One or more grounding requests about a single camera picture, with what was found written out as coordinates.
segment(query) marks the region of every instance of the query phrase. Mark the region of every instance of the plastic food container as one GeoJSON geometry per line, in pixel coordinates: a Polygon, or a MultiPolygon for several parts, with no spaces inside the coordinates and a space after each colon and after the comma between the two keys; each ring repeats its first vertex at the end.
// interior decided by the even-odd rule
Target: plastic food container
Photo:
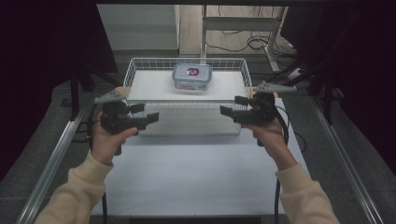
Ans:
{"type": "Polygon", "coordinates": [[[185,91],[206,91],[212,79],[212,67],[208,64],[178,63],[172,73],[175,87],[185,91]]]}

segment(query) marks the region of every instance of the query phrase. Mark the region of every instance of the table surface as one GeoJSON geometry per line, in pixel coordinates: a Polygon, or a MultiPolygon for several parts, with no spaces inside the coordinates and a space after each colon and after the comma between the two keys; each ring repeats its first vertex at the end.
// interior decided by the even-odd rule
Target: table surface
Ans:
{"type": "MultiPolygon", "coordinates": [[[[284,107],[281,99],[276,104],[284,107]]],[[[307,171],[290,125],[289,148],[307,171]]],[[[106,178],[107,209],[122,217],[274,213],[276,165],[250,130],[237,136],[137,136],[106,178]]],[[[102,205],[93,215],[102,214],[102,205]]]]}

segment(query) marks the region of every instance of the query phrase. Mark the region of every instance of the metal wire basket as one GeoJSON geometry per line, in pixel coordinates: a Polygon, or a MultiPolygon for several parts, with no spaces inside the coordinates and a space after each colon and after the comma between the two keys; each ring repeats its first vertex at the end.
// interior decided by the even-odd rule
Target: metal wire basket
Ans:
{"type": "Polygon", "coordinates": [[[219,106],[233,107],[236,94],[248,97],[251,80],[244,59],[133,58],[124,89],[128,104],[144,103],[146,114],[160,112],[160,120],[140,131],[141,135],[238,135],[240,125],[222,116],[219,106]],[[211,89],[176,91],[171,74],[178,63],[210,65],[211,89]]]}

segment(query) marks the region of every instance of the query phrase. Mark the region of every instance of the sweater sleeve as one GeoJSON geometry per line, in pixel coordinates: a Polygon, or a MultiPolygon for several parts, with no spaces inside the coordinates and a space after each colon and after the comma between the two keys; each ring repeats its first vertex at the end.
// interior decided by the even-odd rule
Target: sweater sleeve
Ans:
{"type": "Polygon", "coordinates": [[[69,170],[67,183],[55,190],[35,223],[88,223],[105,193],[104,181],[111,169],[89,153],[80,166],[69,170]]]}
{"type": "Polygon", "coordinates": [[[283,192],[280,201],[290,223],[339,223],[329,198],[301,164],[276,172],[283,192]]]}

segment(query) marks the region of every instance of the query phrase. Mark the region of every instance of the black clamp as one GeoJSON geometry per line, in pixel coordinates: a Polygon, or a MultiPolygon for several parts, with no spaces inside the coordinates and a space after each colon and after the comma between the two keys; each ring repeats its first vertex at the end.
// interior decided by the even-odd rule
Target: black clamp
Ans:
{"type": "MultiPolygon", "coordinates": [[[[257,92],[251,99],[235,96],[234,103],[236,105],[241,105],[239,107],[242,107],[242,109],[234,109],[221,105],[220,114],[232,118],[234,123],[253,124],[258,126],[268,124],[275,118],[278,118],[284,130],[284,137],[289,137],[287,126],[276,109],[275,96],[272,93],[257,92]]],[[[263,147],[259,139],[257,139],[257,145],[263,147]]]]}

